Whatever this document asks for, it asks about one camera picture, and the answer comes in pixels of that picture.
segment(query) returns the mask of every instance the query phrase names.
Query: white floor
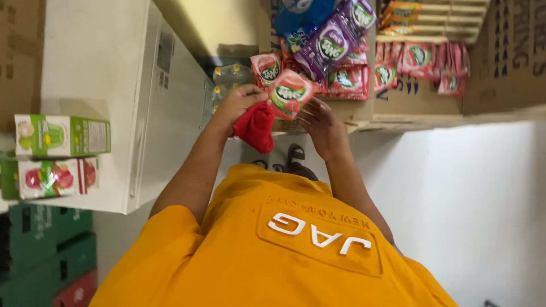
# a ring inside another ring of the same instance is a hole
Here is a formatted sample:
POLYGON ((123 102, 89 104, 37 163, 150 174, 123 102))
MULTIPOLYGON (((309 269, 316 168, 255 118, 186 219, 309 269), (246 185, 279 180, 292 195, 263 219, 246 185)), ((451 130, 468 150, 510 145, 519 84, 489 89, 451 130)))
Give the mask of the white floor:
MULTIPOLYGON (((291 143, 328 182, 306 135, 276 138, 260 156, 239 140, 218 173, 263 158, 282 163, 291 143)), ((501 307, 546 302, 546 123, 414 132, 354 133, 353 154, 399 248, 427 266, 460 306, 490 299, 501 307)), ((97 212, 99 279, 135 240, 150 205, 128 215, 97 212)))

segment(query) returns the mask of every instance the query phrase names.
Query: person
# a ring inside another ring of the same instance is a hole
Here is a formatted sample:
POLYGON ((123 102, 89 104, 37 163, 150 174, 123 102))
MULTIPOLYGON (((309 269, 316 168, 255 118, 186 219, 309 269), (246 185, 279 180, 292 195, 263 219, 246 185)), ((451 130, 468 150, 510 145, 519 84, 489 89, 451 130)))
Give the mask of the person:
POLYGON ((228 93, 90 306, 456 306, 396 247, 345 124, 319 99, 297 120, 331 189, 238 164, 211 199, 232 124, 267 97, 253 85, 228 93))

